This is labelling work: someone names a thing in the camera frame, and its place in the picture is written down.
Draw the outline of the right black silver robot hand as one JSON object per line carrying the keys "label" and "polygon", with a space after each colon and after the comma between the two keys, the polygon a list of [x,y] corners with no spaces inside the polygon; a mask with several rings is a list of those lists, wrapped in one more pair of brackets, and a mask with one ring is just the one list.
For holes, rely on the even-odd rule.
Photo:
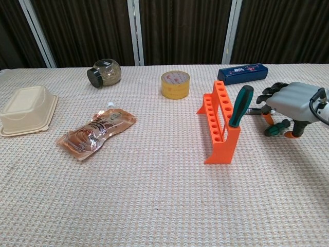
{"label": "right black silver robot hand", "polygon": [[278,135],[294,123],[293,130],[287,131],[287,138],[300,137],[307,125],[321,122],[328,128],[328,89],[302,82],[277,82],[267,87],[256,103],[264,102],[261,114],[269,127],[265,136]]}

